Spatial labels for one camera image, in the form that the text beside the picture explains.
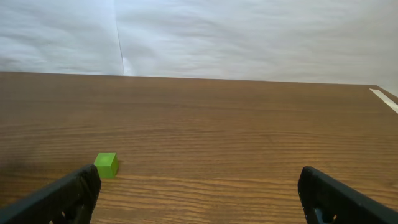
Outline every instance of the white tape strip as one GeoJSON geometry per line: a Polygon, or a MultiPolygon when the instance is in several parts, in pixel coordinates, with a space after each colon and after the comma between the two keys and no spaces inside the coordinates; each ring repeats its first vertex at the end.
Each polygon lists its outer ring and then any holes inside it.
{"type": "Polygon", "coordinates": [[[376,96],[378,96],[383,102],[385,102],[391,109],[393,109],[396,113],[398,113],[398,105],[394,103],[388,96],[382,93],[380,90],[372,90],[370,89],[376,96]]]}

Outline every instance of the white backdrop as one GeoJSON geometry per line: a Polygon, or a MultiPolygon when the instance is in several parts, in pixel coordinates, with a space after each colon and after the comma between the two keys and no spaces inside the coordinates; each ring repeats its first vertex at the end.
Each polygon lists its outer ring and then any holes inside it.
{"type": "Polygon", "coordinates": [[[0,2],[0,70],[375,84],[398,95],[395,1],[26,2],[0,2]]]}

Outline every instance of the green cube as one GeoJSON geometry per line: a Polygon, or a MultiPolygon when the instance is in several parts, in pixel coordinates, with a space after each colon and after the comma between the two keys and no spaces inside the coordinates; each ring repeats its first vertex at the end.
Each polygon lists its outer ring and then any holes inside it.
{"type": "Polygon", "coordinates": [[[94,165],[101,178],[114,178],[119,169],[116,153],[98,153],[94,165]]]}

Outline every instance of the wooden table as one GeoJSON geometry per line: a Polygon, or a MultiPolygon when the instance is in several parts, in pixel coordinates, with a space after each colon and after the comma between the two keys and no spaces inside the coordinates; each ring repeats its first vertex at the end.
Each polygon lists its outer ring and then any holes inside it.
{"type": "Polygon", "coordinates": [[[0,206],[117,152],[92,223],[305,223],[303,166],[398,210],[398,114],[369,88],[2,73],[0,206]]]}

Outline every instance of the top face of green cube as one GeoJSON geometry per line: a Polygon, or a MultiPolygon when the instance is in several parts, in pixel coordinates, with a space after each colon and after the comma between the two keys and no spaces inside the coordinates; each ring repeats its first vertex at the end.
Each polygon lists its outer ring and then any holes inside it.
{"type": "Polygon", "coordinates": [[[94,161],[95,166],[110,166],[116,156],[116,153],[98,153],[94,161]]]}

